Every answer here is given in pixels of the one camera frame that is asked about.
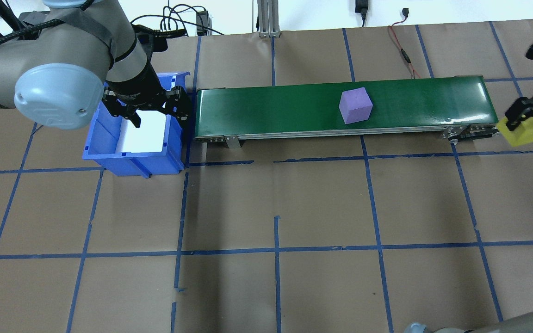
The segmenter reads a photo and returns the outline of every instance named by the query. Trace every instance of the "white wall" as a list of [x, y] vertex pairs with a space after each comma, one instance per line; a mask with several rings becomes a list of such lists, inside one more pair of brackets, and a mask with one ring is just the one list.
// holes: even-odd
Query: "white wall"
[[[24, 11], [46, 10], [41, 0], [8, 0], [16, 15]], [[182, 0], [171, 0], [171, 5]], [[120, 0], [129, 19], [147, 13], [161, 13], [167, 0]], [[213, 28], [224, 34], [254, 31], [256, 0], [192, 0], [187, 4], [205, 6], [213, 18]], [[279, 0], [281, 30], [317, 30], [360, 27], [361, 17], [353, 13], [355, 0]], [[533, 19], [533, 0], [370, 0], [366, 26], [389, 25], [402, 19], [403, 7], [410, 9], [406, 24], [458, 23]], [[184, 20], [195, 22], [192, 12]], [[160, 18], [142, 19], [140, 23], [159, 28]], [[192, 35], [195, 27], [187, 27]], [[10, 32], [5, 23], [2, 33]]]

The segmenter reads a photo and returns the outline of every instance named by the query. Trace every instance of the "plastic bin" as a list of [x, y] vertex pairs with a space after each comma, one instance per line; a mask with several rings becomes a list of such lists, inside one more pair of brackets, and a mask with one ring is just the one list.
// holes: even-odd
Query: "plastic bin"
[[[158, 74], [161, 86], [170, 90], [175, 85], [185, 86], [184, 77], [190, 72]], [[174, 174], [184, 169], [180, 160], [182, 151], [182, 128], [176, 118], [166, 116], [161, 151], [156, 152], [120, 152], [117, 146], [124, 135], [128, 120], [113, 117], [103, 103], [98, 105], [87, 133], [84, 160], [94, 160], [117, 176], [140, 175], [149, 178], [152, 174]]]

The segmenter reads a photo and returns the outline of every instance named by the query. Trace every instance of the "purple cube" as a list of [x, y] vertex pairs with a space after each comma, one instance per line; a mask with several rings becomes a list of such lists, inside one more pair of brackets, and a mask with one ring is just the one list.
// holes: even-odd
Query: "purple cube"
[[343, 91], [339, 104], [346, 125], [368, 120], [373, 107], [365, 88]]

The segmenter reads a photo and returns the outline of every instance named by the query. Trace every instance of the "red wire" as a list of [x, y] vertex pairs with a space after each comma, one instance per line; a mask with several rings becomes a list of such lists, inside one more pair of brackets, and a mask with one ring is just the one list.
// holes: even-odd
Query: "red wire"
[[[393, 26], [394, 25], [399, 25], [400, 23], [404, 23], [406, 21], [407, 17], [405, 17], [402, 21], [398, 21], [398, 22], [394, 22], [392, 23], [392, 25], [388, 25], [388, 28], [390, 29], [390, 31], [392, 32], [392, 34], [394, 35], [394, 39], [396, 40], [396, 44], [398, 45], [398, 50], [402, 50], [402, 45], [400, 45], [400, 41], [398, 40], [398, 36], [396, 36], [396, 32], [394, 32], [394, 28]], [[410, 68], [413, 70], [413, 73], [416, 74], [416, 76], [419, 77], [419, 79], [421, 78], [421, 76], [419, 75], [419, 72], [416, 71], [415, 67], [413, 66], [412, 63], [409, 63], [409, 66]]]

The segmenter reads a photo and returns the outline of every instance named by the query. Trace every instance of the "yellow cube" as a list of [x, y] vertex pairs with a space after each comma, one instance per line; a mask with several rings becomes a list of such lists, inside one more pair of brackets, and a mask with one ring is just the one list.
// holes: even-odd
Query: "yellow cube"
[[526, 145], [533, 142], [533, 117], [520, 123], [518, 128], [510, 131], [507, 128], [507, 117], [497, 123], [497, 129], [512, 147]]

